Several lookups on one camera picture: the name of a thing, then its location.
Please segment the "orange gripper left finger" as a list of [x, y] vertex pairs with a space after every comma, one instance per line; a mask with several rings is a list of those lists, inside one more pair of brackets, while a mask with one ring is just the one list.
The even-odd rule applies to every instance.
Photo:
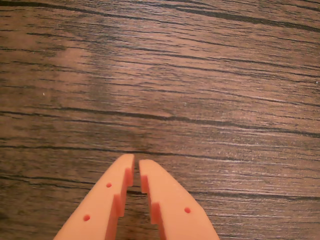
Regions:
[[128, 187], [133, 185], [135, 157], [121, 155], [104, 172], [70, 215], [55, 240], [114, 240], [124, 216]]

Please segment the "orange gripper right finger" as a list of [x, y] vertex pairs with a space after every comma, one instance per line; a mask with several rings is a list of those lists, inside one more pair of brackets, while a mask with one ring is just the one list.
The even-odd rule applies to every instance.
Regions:
[[204, 209], [157, 162], [139, 161], [141, 192], [148, 196], [150, 219], [162, 240], [218, 240]]

